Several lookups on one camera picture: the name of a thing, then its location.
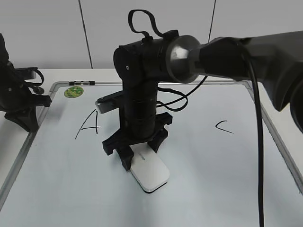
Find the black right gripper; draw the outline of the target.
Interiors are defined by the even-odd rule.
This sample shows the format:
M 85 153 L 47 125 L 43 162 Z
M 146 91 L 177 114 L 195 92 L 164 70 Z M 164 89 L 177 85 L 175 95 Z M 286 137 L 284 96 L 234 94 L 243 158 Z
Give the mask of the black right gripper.
M 127 119 L 124 121 L 124 125 L 103 141 L 102 145 L 107 155 L 111 155 L 116 150 L 122 166 L 126 171 L 129 171 L 134 157 L 134 152 L 130 146 L 147 143 L 157 153 L 160 145 L 169 135 L 165 125 L 172 124 L 172 116 L 165 112 L 156 114 L 146 121 L 131 122 Z

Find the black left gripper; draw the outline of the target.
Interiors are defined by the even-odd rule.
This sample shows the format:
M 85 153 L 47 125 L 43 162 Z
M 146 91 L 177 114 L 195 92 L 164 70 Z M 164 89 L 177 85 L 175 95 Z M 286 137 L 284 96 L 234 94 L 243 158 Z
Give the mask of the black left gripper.
M 16 109 L 6 110 L 4 117 L 27 132 L 37 132 L 39 126 L 36 117 L 36 107 L 49 107 L 51 102 L 50 96 L 30 94 Z

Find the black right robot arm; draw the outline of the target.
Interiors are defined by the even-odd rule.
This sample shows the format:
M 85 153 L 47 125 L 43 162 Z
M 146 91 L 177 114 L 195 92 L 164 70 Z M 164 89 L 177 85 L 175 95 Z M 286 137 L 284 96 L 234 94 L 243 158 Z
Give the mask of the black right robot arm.
M 168 136 L 165 125 L 172 123 L 172 116 L 156 112 L 160 82 L 188 84 L 202 74 L 235 81 L 255 78 L 273 107 L 281 111 L 289 105 L 296 126 L 303 127 L 302 31 L 219 37 L 201 44 L 173 30 L 159 39 L 146 35 L 121 45 L 113 59 L 122 90 L 99 98 L 96 104 L 101 113 L 119 110 L 120 128 L 102 145 L 108 155 L 118 152 L 126 170 L 134 156 L 132 145 L 146 142 L 157 151 Z

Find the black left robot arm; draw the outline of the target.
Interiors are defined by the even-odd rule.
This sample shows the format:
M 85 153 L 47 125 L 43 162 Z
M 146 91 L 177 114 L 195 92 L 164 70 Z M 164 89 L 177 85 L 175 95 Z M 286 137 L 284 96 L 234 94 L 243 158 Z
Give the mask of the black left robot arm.
M 0 36 L 0 110 L 4 117 L 27 132 L 36 132 L 36 107 L 49 107 L 52 100 L 44 95 L 44 76 L 38 67 L 15 68 L 9 60 L 5 41 Z

